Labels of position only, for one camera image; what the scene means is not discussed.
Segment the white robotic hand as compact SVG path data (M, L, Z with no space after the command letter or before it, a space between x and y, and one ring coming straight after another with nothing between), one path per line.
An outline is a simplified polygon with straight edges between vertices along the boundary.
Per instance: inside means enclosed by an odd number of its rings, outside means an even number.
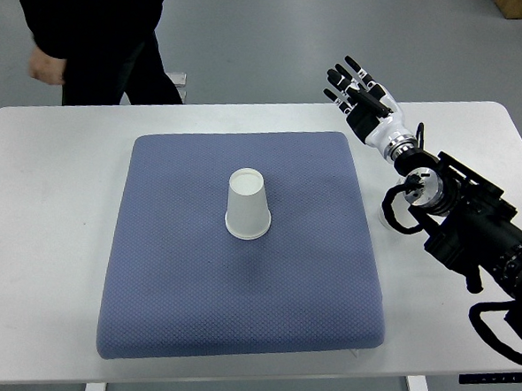
M416 141L404 126L403 111L388 90L351 56L345 56L344 61L354 74L336 64L327 70L327 80L348 96L350 103L328 88L323 93L341 111L349 112L346 122L358 139L371 147L387 147L400 138Z

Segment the person's hand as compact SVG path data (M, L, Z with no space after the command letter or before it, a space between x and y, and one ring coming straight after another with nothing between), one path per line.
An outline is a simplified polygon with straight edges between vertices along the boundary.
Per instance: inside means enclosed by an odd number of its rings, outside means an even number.
M54 58L35 46L31 51L27 65L28 75L42 83L54 86L65 84L67 60Z

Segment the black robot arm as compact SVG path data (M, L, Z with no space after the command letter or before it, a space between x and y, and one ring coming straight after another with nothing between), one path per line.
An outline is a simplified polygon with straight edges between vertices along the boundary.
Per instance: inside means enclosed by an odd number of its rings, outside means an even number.
M383 198L380 214L400 234L426 231L424 249L446 268L463 275L472 294L487 272L510 300L477 303L469 310L473 329L495 352L522 365L522 353L503 343L483 321L502 311L522 341L522 230L517 210L503 191L447 153L425 149L425 127L411 131L403 110L385 87L352 57L327 71L324 93L346 116L353 134L376 149L401 176Z

